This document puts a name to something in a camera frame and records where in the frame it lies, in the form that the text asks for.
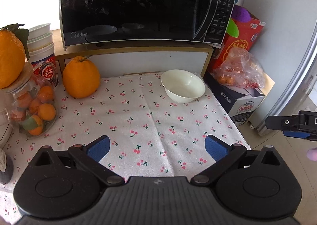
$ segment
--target refrigerator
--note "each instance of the refrigerator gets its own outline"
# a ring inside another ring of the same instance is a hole
[[[264,135],[266,117],[295,114],[316,77],[317,0],[244,0],[242,6],[266,22],[250,50],[275,81],[250,117]]]

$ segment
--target cherry print tablecloth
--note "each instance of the cherry print tablecloth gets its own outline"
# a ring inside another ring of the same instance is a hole
[[[10,183],[0,185],[0,215],[11,223],[20,217],[13,188],[42,145],[67,150],[107,135],[110,151],[100,163],[126,180],[132,175],[190,180],[215,163],[204,147],[208,134],[250,149],[208,87],[199,99],[179,104],[167,96],[160,74],[102,79],[99,89],[84,99],[74,99],[59,85],[56,101],[58,118],[46,134],[31,139],[14,131],[4,147],[14,174]]]

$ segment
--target plastic bag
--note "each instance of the plastic bag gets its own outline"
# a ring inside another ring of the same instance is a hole
[[[227,58],[213,71],[213,75],[223,85],[242,88],[265,86],[265,77],[259,62],[243,48],[231,48]]]

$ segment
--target ridged black surface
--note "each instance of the ridged black surface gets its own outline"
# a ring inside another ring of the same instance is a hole
[[[131,177],[124,186],[108,188],[95,206],[76,217],[47,221],[25,216],[17,223],[17,225],[40,224],[298,225],[299,223],[293,218],[267,222],[238,217],[224,209],[208,188],[193,186],[185,177]]]

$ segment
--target floor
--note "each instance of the floor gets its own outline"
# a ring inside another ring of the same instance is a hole
[[[249,123],[238,126],[239,131],[254,150],[261,150],[266,144],[273,145],[285,160],[302,187],[302,200],[295,218],[302,225],[317,225],[317,162],[306,157],[317,142],[285,137],[281,131],[259,136]]]

